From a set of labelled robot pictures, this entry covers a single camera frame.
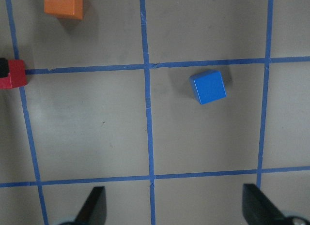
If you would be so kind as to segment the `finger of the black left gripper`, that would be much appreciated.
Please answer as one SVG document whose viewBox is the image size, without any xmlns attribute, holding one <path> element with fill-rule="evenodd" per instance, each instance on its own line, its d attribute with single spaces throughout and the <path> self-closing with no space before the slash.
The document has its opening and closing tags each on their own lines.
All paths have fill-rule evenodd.
<svg viewBox="0 0 310 225">
<path fill-rule="evenodd" d="M 9 72 L 8 60 L 6 58 L 0 58 L 0 78 L 8 77 Z"/>
</svg>

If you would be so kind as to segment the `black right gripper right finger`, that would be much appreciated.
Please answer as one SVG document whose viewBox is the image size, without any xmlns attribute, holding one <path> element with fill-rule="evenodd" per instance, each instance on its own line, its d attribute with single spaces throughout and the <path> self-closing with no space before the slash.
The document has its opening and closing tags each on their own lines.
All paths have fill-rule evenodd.
<svg viewBox="0 0 310 225">
<path fill-rule="evenodd" d="M 286 224 L 286 217 L 255 184 L 243 184 L 242 214 L 248 225 Z"/>
</svg>

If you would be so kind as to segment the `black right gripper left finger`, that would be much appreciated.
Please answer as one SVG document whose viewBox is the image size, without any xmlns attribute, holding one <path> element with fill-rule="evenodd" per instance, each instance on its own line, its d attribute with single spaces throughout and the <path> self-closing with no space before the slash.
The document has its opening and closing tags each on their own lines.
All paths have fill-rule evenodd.
<svg viewBox="0 0 310 225">
<path fill-rule="evenodd" d="M 74 222 L 79 225 L 104 225 L 107 218 L 106 190 L 93 187 Z"/>
</svg>

